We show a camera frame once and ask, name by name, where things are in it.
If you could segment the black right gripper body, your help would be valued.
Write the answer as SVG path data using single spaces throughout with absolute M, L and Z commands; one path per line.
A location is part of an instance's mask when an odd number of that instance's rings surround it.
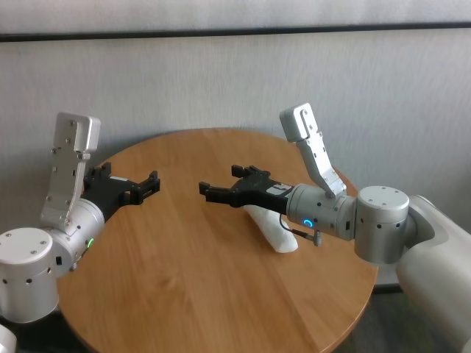
M 287 203 L 293 185 L 272 180 L 268 172 L 238 175 L 230 189 L 231 207 L 254 205 L 276 213 L 286 214 Z

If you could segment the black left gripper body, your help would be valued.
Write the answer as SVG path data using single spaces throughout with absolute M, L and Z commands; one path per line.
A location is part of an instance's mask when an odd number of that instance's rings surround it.
M 113 179 L 111 175 L 106 179 L 88 180 L 87 172 L 81 198 L 97 206 L 103 215 L 104 222 L 107 222 L 121 207 L 124 207 L 123 195 L 128 182 L 131 181 Z

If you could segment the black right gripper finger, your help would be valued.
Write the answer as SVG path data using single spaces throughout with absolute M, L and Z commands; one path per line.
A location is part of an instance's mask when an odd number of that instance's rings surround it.
M 239 178 L 241 181 L 258 181 L 270 179 L 271 173 L 268 171 L 261 170 L 253 165 L 243 167 L 241 165 L 231 166 L 231 175 Z
M 199 194 L 205 201 L 233 206 L 233 188 L 220 188 L 206 182 L 199 182 Z

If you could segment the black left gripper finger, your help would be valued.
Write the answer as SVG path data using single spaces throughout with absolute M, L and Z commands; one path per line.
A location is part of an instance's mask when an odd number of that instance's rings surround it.
M 128 182 L 124 191 L 123 205 L 140 205 L 151 195 L 160 191 L 160 179 L 157 171 L 152 171 L 142 182 Z
M 111 163 L 103 163 L 100 166 L 91 168 L 88 172 L 88 180 L 106 179 L 111 174 Z

